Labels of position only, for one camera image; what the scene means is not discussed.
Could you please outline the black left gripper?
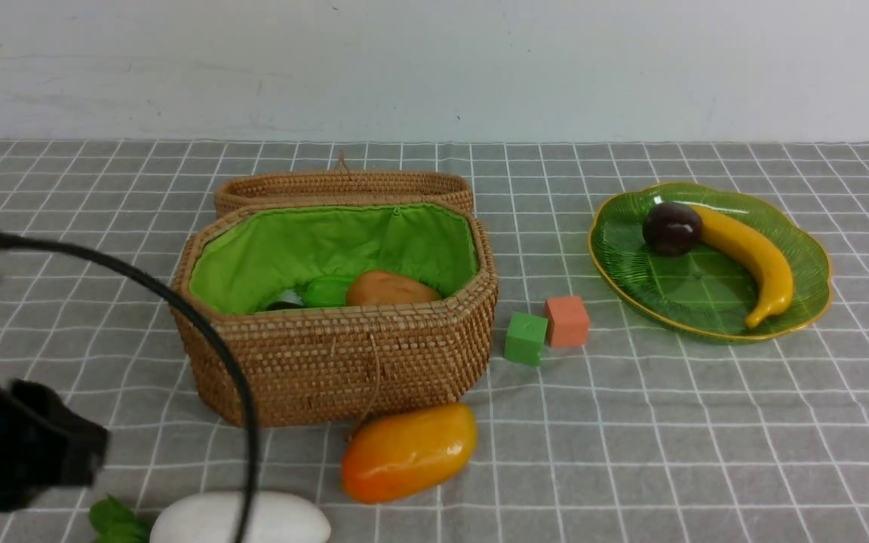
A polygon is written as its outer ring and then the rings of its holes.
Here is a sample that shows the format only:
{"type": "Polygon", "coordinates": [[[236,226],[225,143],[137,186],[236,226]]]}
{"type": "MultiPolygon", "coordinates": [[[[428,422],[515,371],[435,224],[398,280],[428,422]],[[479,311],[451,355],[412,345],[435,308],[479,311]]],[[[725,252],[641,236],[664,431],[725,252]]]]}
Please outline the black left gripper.
{"type": "Polygon", "coordinates": [[[0,386],[0,513],[52,488],[88,488],[106,463],[109,431],[77,415],[49,386],[0,386]]]}

